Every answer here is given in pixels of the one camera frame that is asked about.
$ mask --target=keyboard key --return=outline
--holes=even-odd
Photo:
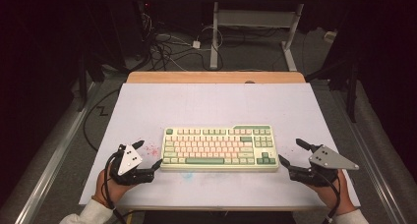
[[[240,158],[254,157],[254,154],[253,153],[238,153],[238,157]]]
[[[177,153],[176,152],[164,152],[163,157],[165,158],[177,157]]]
[[[188,164],[224,164],[223,158],[186,158]]]
[[[252,142],[252,137],[240,137],[241,142]]]

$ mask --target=green keycap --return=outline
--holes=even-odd
[[[186,158],[188,164],[224,164],[224,158]]]
[[[177,153],[176,152],[164,152],[163,153],[163,157],[168,158],[168,157],[177,157]]]
[[[241,142],[252,142],[252,137],[240,137]]]
[[[254,125],[254,126],[236,126],[233,129],[270,129],[270,126]]]

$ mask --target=cable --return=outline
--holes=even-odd
[[[155,59],[155,60],[157,60],[156,61],[156,63],[153,63],[153,61],[152,61],[152,68],[151,68],[151,70],[154,70],[154,71],[157,71],[157,70],[159,70],[159,69],[164,69],[165,71],[166,71],[166,63],[165,63],[165,56],[167,56],[167,59],[169,60],[169,56],[170,56],[170,52],[172,52],[172,49],[169,47],[169,46],[166,46],[166,45],[164,45],[164,44],[162,44],[162,47],[161,46],[159,46],[159,45],[157,45],[157,44],[155,44],[154,46],[153,46],[153,50],[151,49],[150,51],[153,51],[153,52],[155,52],[155,53],[158,53],[159,54],[159,58],[153,58],[152,57],[152,60],[153,59]],[[160,68],[157,68],[156,67],[156,65],[159,63],[159,62],[162,62],[162,67],[160,67]]]
[[[282,59],[282,57],[285,56],[285,52],[287,52],[287,51],[288,50],[283,50],[283,54],[279,55],[279,57],[275,61],[273,61],[273,63],[272,63],[272,71],[273,72],[275,72],[275,67],[274,67],[275,63],[277,63],[280,59]]]
[[[203,67],[203,69],[206,69],[206,67],[205,67],[205,60],[204,60],[204,58],[203,58],[203,55],[201,55],[200,53],[188,53],[188,54],[185,54],[185,55],[183,55],[183,56],[180,56],[180,57],[178,57],[178,58],[176,58],[176,59],[174,59],[174,60],[172,60],[173,62],[174,61],[176,61],[176,60],[179,60],[179,59],[182,59],[183,57],[186,57],[186,56],[188,56],[188,55],[192,55],[192,54],[194,54],[194,55],[199,55],[200,56],[200,58],[201,58],[201,60],[202,60],[202,67]]]
[[[223,67],[224,67],[224,64],[223,64],[223,58],[221,57],[221,55],[220,55],[220,53],[218,53],[218,50],[214,47],[214,44],[211,44],[211,46],[212,46],[212,48],[214,49],[214,51],[215,52],[217,52],[217,56],[219,57],[219,60],[220,60],[220,63],[221,63],[221,66],[220,67],[218,67],[217,69],[215,69],[215,70],[212,70],[212,69],[206,69],[206,70],[208,70],[208,71],[212,71],[212,72],[215,72],[215,71],[220,71]]]
[[[143,210],[132,210],[132,211],[128,211],[125,214],[122,215],[122,217],[127,217],[133,213],[137,213],[137,212],[144,212]],[[117,224],[118,222],[120,222],[119,219],[115,220],[114,222],[112,222],[111,224]]]
[[[94,150],[94,151],[98,151],[98,149],[91,143],[91,141],[89,140],[89,137],[87,136],[87,131],[86,131],[86,124],[87,124],[87,119],[89,118],[89,115],[91,114],[91,112],[98,106],[98,104],[100,104],[104,99],[106,99],[108,96],[110,96],[111,94],[113,94],[114,92],[118,92],[120,91],[121,86],[118,89],[112,90],[109,93],[107,93],[104,97],[102,97],[96,104],[94,104],[94,106],[91,108],[91,110],[89,111],[89,113],[86,116],[86,119],[84,120],[83,123],[83,133],[84,133],[84,137],[86,138],[87,143],[89,144],[89,146]]]
[[[202,31],[200,32],[200,34],[203,34],[203,31],[207,30],[207,29],[214,29],[216,30],[219,34],[220,34],[220,44],[218,44],[217,48],[221,46],[221,44],[223,43],[223,35],[221,34],[220,30],[218,30],[217,28],[214,28],[212,26],[208,26],[202,29]]]
[[[306,38],[307,38],[307,35],[308,35],[309,33],[307,32],[306,33],[306,35],[304,36],[304,38],[303,38],[303,46],[302,46],[302,48],[301,48],[301,67],[303,68],[303,72],[304,72],[304,76],[307,76],[307,73],[306,73],[306,68],[305,68],[305,66],[304,66],[304,43],[306,42]]]
[[[242,34],[242,36],[226,35],[226,34],[224,34],[225,31],[222,30],[223,39],[224,39],[223,40],[223,45],[225,45],[226,47],[230,47],[230,48],[235,48],[235,47],[238,47],[240,45],[243,45],[247,40],[258,39],[258,38],[261,38],[261,37],[274,36],[276,34],[276,32],[280,30],[280,28],[268,28],[266,33],[258,34],[256,32],[264,31],[265,29],[264,28],[262,28],[262,29],[260,29],[260,28],[250,29],[250,28],[241,28],[241,27],[231,28],[231,27],[227,27],[227,26],[219,26],[219,27],[220,28],[225,28],[225,29],[228,29],[228,30],[232,30],[232,31],[235,31],[235,32],[239,32],[239,33]],[[226,44],[224,44],[226,38],[242,38],[242,40],[239,43],[234,44],[234,45],[226,45]]]
[[[188,72],[188,70],[186,70],[186,69],[184,69],[183,67],[181,67],[179,64],[177,64],[175,61],[176,60],[178,60],[178,59],[181,59],[181,58],[183,58],[183,57],[185,57],[185,56],[187,56],[187,55],[190,55],[190,54],[198,54],[198,53],[189,53],[189,54],[186,54],[186,55],[183,55],[183,56],[181,56],[181,57],[179,57],[179,58],[177,58],[177,59],[172,59],[171,57],[169,57],[169,56],[167,56],[167,55],[165,55],[164,56],[164,58],[166,58],[166,59],[168,59],[169,61],[171,61],[172,63],[174,63],[178,68],[180,68],[182,71],[184,71],[184,72]]]
[[[332,221],[332,217],[334,216],[334,214],[336,213],[338,207],[340,206],[340,179],[338,178],[338,176],[336,177],[337,181],[338,181],[338,188],[339,190],[336,189],[336,187],[334,186],[333,183],[331,183],[325,176],[323,176],[321,173],[316,172],[315,174],[319,175],[321,178],[323,178],[328,185],[331,187],[331,189],[334,191],[334,194],[336,195],[337,201],[336,201],[336,205],[334,206],[334,208],[328,213],[328,216],[326,217],[326,219],[323,221],[322,224],[328,224],[331,223]]]
[[[110,209],[113,209],[113,214],[117,217],[117,219],[122,223],[122,224],[126,224],[125,219],[123,218],[123,216],[120,214],[120,212],[116,209],[116,206],[114,205],[113,201],[110,199],[110,191],[108,190],[108,181],[110,179],[107,178],[107,171],[108,168],[110,166],[110,162],[113,160],[113,158],[115,158],[118,154],[120,153],[120,150],[118,150],[117,152],[113,153],[107,160],[105,167],[104,167],[104,191],[105,191],[105,196],[104,199],[107,202],[107,205]]]
[[[187,43],[185,40],[183,40],[183,39],[181,39],[181,38],[179,38],[179,37],[173,36],[173,35],[171,35],[171,34],[169,34],[169,35],[167,35],[167,34],[157,34],[157,35],[156,35],[156,37],[158,37],[158,36],[160,36],[160,35],[162,35],[162,36],[169,36],[169,38],[168,38],[167,40],[162,41],[162,42],[167,42],[167,41],[168,41],[168,40],[170,40],[171,38],[174,38],[174,39],[181,40],[182,42],[168,42],[168,43],[170,43],[170,44],[180,44],[180,45],[187,45],[187,46],[191,46],[191,44]]]
[[[147,30],[147,26],[148,26],[148,24],[149,24],[149,30],[148,30],[148,34],[147,34],[147,36],[146,36],[146,38],[148,38],[148,36],[150,35],[151,30],[152,30],[152,19],[150,18],[150,16],[149,16],[149,15],[147,15],[147,14],[145,14],[145,13],[143,13],[143,15],[147,18],[147,20],[146,20],[146,24],[145,24],[145,26],[144,26],[144,29],[145,29],[145,30]]]

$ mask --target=white paper sheet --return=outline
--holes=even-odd
[[[149,168],[160,157],[163,129],[182,126],[271,125],[277,152],[291,165],[310,167],[311,151],[296,139],[337,151],[309,84],[124,84],[91,168],[80,204],[118,145],[144,140],[138,153]],[[359,200],[348,180],[352,201]],[[150,184],[133,188],[120,206],[147,209],[300,210],[324,206],[305,185],[274,173],[156,171]]]

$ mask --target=black cable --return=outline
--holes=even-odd
[[[191,51],[191,50],[196,50],[196,49],[195,48],[188,48],[188,49],[185,49],[185,50],[181,50],[179,52],[172,53],[171,55],[182,54],[182,53],[185,53],[185,52],[188,52],[188,51]]]
[[[180,56],[180,57],[178,57],[178,58],[176,58],[176,59],[174,59],[173,61],[177,61],[177,60],[179,60],[179,59],[181,59],[181,58],[183,58],[183,57],[186,57],[186,56],[188,56],[188,55],[198,55],[198,56],[200,56],[200,58],[201,58],[201,60],[202,60],[202,67],[203,67],[203,69],[205,69],[205,70],[207,70],[207,68],[206,68],[206,66],[205,66],[205,60],[204,60],[204,57],[203,57],[203,55],[202,54],[200,54],[200,53],[188,53],[188,54],[185,54],[185,55],[183,55],[183,56]]]
[[[340,180],[337,176],[337,181],[338,181],[338,187],[339,190],[336,189],[336,187],[334,186],[333,183],[331,183],[325,176],[323,176],[321,173],[315,173],[317,175],[319,175],[321,178],[323,178],[328,185],[331,187],[331,189],[334,191],[334,194],[336,195],[337,201],[336,201],[336,205],[334,206],[334,208],[328,213],[328,216],[326,217],[326,219],[323,221],[322,224],[328,224],[330,223],[331,218],[334,216],[334,214],[336,213],[338,207],[340,206]]]
[[[131,214],[133,214],[133,213],[136,213],[136,212],[144,212],[143,210],[132,210],[132,211],[128,211],[128,212],[126,212],[125,214],[123,214],[122,215],[122,217],[127,217],[127,216],[129,216],[129,215],[131,215]],[[112,222],[111,224],[117,224],[118,222],[120,222],[120,220],[119,219],[117,219],[117,220],[115,220],[114,222]]]
[[[143,68],[147,63],[149,63],[150,61],[150,53],[147,53],[147,55],[145,56],[145,58],[143,59],[142,62],[140,62],[139,64],[137,64],[135,67],[133,67],[132,69],[127,69],[129,72],[135,72],[138,71],[139,69]]]
[[[164,71],[166,71],[166,65],[167,65],[167,63],[165,61],[169,61],[171,53],[168,52],[168,51],[166,51],[165,50],[165,47],[169,48],[169,50],[172,51],[171,47],[169,47],[169,46],[167,46],[165,44],[158,44],[158,43],[156,43],[153,47],[157,49],[157,50],[154,50],[154,52],[156,52],[156,53],[159,54],[159,59],[156,61],[156,63],[153,63],[152,64],[152,69],[154,71],[158,71],[158,70],[160,70],[160,69],[163,68]],[[156,65],[159,62],[162,62],[162,67],[157,68]]]
[[[111,200],[111,198],[110,198],[110,191],[108,190],[108,184],[107,184],[107,182],[110,180],[110,179],[107,179],[107,173],[108,173],[108,168],[109,168],[109,166],[110,166],[110,162],[113,160],[113,158],[115,158],[115,157],[119,154],[119,152],[120,152],[120,151],[117,151],[117,152],[113,153],[113,154],[112,154],[112,155],[108,158],[108,160],[107,160],[107,162],[106,162],[106,164],[105,164],[105,167],[104,167],[104,183],[103,183],[103,185],[104,185],[104,191],[105,191],[105,196],[104,196],[104,199],[106,200],[108,207],[109,207],[110,209],[113,209],[113,214],[117,217],[117,219],[118,219],[118,220],[119,220],[122,224],[126,224],[125,219],[124,219],[124,218],[123,218],[123,216],[120,214],[120,212],[116,209],[116,207],[114,206],[113,201],[112,201],[112,200]]]
[[[283,54],[279,55],[279,57],[275,61],[273,61],[273,63],[272,63],[272,71],[273,72],[275,72],[275,67],[274,67],[275,63],[277,63],[280,59],[282,59],[283,56],[285,56],[286,51],[287,50],[283,50]]]
[[[217,56],[219,57],[219,60],[220,60],[221,66],[220,66],[220,67],[218,67],[218,68],[217,68],[217,69],[215,69],[215,70],[212,70],[212,69],[207,69],[207,70],[208,70],[208,71],[212,71],[212,72],[220,71],[220,70],[224,67],[224,64],[223,64],[223,58],[221,57],[220,53],[218,53],[217,48],[215,48],[215,47],[214,47],[214,44],[211,44],[211,46],[212,46],[212,48],[214,49],[214,51],[215,51],[215,52],[217,52]]]
[[[94,106],[92,107],[92,109],[89,111],[89,113],[86,116],[86,119],[84,120],[83,123],[83,133],[84,133],[84,137],[86,138],[87,143],[89,144],[89,146],[94,150],[94,151],[98,151],[98,149],[92,144],[92,142],[89,140],[89,137],[87,136],[87,131],[86,131],[86,124],[87,124],[87,119],[89,118],[89,115],[91,114],[91,112],[98,106],[98,104],[100,104],[104,99],[106,99],[108,96],[110,96],[111,94],[113,94],[114,92],[118,92],[120,91],[120,88],[115,89],[110,91],[109,93],[107,93],[104,97],[102,97],[96,104],[94,104]]]
[[[154,70],[155,63],[153,63],[153,58],[150,58],[150,64],[152,65],[152,68],[148,69],[148,71]]]
[[[304,72],[303,75],[304,76],[307,76],[306,68],[304,66],[304,43],[306,42],[307,35],[308,35],[308,32],[306,33],[306,35],[303,38],[303,47],[301,48],[301,63],[302,63],[301,67],[303,68],[303,72]]]
[[[163,55],[164,57],[168,57],[168,59],[171,57],[172,48],[169,45],[164,44],[164,43],[158,43],[157,46],[159,47],[162,46],[161,50],[162,50],[162,53],[164,53]]]
[[[224,30],[221,31],[221,33],[223,33],[223,35],[222,35],[223,36],[223,45],[225,47],[229,47],[229,48],[235,48],[235,47],[238,47],[240,45],[243,45],[247,40],[258,39],[260,37],[271,37],[271,36],[275,35],[277,31],[280,30],[280,28],[268,28],[266,33],[257,34],[256,32],[263,31],[263,30],[261,30],[261,29],[243,29],[243,28],[240,28],[240,27],[238,27],[238,29],[235,29],[235,28],[224,27],[224,26],[222,26],[222,28],[232,30],[232,31],[235,31],[235,32],[239,32],[239,33],[242,34],[242,36],[233,36],[233,35],[225,34]],[[239,43],[237,43],[235,45],[227,45],[226,44],[226,39],[227,38],[239,38],[239,37],[242,38],[242,40]]]

